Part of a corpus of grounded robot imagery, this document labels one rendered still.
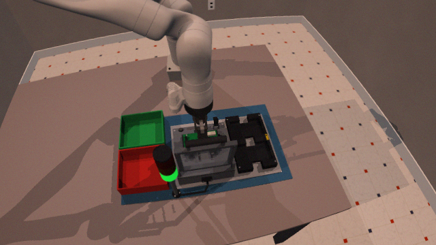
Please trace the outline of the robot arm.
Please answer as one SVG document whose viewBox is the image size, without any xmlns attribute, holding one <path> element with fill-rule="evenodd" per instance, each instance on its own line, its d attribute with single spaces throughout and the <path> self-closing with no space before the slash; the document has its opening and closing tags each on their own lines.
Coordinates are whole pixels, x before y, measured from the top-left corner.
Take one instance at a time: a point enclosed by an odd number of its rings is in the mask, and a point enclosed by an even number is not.
<svg viewBox="0 0 436 245">
<path fill-rule="evenodd" d="M 211 26 L 193 14 L 187 0 L 33 0 L 118 25 L 154 41 L 165 35 L 172 62 L 182 71 L 183 87 L 167 84 L 170 112 L 186 104 L 193 109 L 213 101 Z"/>
</svg>

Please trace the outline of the green circuit board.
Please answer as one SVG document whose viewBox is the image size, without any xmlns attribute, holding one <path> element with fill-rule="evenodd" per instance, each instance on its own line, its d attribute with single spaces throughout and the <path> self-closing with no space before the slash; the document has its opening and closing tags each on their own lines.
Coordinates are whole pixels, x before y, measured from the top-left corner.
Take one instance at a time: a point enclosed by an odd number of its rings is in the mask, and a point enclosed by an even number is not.
<svg viewBox="0 0 436 245">
<path fill-rule="evenodd" d="M 217 131 L 207 131 L 208 137 L 217 137 Z M 186 136 L 187 135 L 187 136 Z M 185 141 L 187 140 L 196 140 L 198 134 L 197 133 L 190 133 L 190 134 L 184 134 L 183 135 L 183 141 L 184 141 L 184 147 L 185 147 Z"/>
</svg>

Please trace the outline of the red open-top bin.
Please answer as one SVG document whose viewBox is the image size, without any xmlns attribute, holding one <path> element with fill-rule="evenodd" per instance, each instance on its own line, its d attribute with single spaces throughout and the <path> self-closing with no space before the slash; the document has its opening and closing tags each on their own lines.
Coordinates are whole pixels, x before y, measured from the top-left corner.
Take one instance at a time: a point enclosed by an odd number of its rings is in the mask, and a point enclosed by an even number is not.
<svg viewBox="0 0 436 245">
<path fill-rule="evenodd" d="M 170 190 L 153 158 L 157 146 L 119 150 L 117 191 L 121 195 Z"/>
</svg>

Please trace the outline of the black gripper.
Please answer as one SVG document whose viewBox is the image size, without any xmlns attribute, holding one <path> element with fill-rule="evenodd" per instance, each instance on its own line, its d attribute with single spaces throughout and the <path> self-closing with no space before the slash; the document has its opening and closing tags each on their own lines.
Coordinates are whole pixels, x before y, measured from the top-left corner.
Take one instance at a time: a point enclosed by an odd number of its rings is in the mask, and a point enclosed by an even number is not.
<svg viewBox="0 0 436 245">
<path fill-rule="evenodd" d="M 192 115 L 193 117 L 193 121 L 194 121 L 194 126 L 195 126 L 195 131 L 197 131 L 198 133 L 198 139 L 202 139 L 202 138 L 207 138 L 208 137 L 208 133 L 207 133 L 207 114 L 212 110 L 213 108 L 213 101 L 211 102 L 210 105 L 208 105 L 205 108 L 202 109 L 193 109 L 188 107 L 186 104 L 184 104 L 185 110 L 188 114 Z M 205 126 L 203 125 L 205 123 Z M 200 125 L 199 127 L 196 126 Z"/>
</svg>

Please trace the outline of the green bin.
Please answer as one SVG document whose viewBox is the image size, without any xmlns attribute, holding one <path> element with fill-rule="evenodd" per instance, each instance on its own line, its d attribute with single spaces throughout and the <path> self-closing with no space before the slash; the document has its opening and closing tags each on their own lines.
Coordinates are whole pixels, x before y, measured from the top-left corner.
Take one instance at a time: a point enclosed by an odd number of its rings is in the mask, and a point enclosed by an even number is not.
<svg viewBox="0 0 436 245">
<path fill-rule="evenodd" d="M 121 116 L 119 150 L 159 144 L 166 144 L 164 113 L 161 110 Z"/>
</svg>

